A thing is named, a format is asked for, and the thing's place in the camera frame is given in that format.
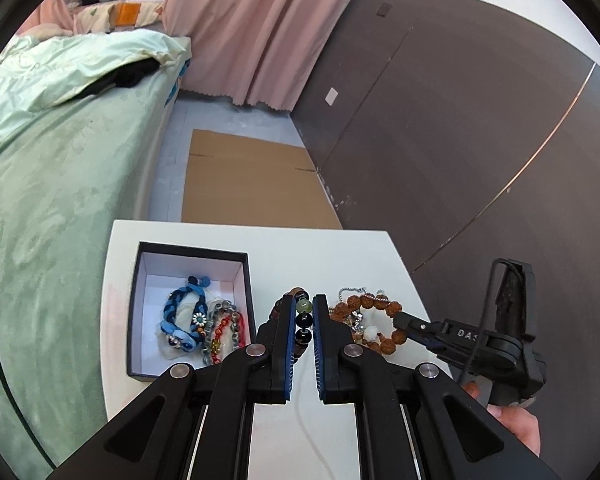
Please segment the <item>person's right hand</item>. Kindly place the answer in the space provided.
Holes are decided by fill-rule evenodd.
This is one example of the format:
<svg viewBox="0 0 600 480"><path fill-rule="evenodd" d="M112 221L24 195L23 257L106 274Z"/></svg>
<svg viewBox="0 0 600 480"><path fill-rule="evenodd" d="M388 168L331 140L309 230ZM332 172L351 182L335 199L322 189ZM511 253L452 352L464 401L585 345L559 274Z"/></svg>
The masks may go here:
<svg viewBox="0 0 600 480"><path fill-rule="evenodd" d="M540 425L534 415L520 406L488 404L486 410L535 456L541 455Z"/></svg>

